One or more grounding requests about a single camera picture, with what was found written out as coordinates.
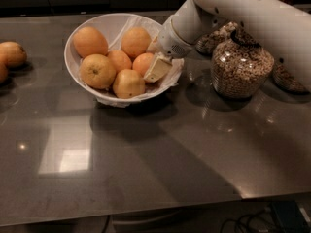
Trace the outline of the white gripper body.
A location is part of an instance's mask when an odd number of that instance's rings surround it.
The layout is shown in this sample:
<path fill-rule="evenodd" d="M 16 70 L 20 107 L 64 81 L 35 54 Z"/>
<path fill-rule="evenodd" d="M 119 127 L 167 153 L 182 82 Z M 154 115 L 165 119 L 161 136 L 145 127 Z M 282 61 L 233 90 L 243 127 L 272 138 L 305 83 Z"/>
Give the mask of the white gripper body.
<path fill-rule="evenodd" d="M 195 42 L 193 24 L 186 22 L 182 16 L 173 15 L 162 25 L 157 41 L 164 54 L 174 58 L 184 57 Z"/>

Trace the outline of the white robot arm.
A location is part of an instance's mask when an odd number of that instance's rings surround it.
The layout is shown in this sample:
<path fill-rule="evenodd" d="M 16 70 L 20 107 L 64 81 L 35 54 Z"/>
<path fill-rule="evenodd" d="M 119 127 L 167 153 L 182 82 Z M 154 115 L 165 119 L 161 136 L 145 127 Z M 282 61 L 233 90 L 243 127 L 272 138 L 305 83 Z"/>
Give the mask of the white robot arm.
<path fill-rule="evenodd" d="M 148 50 L 184 57 L 202 35 L 229 21 L 311 87 L 311 15 L 279 0 L 187 0 L 164 22 Z"/>

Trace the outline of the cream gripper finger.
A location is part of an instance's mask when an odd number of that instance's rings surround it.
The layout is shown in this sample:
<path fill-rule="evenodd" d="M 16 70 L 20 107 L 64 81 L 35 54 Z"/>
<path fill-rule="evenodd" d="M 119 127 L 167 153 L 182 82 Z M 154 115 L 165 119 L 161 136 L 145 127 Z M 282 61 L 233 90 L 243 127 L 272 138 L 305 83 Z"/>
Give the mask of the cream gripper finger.
<path fill-rule="evenodd" d="M 155 83 L 163 78 L 172 68 L 172 59 L 161 53 L 155 53 L 152 62 L 144 75 L 147 83 Z"/>
<path fill-rule="evenodd" d="M 154 37 L 147 47 L 147 52 L 155 53 L 160 52 L 160 45 L 157 37 Z"/>

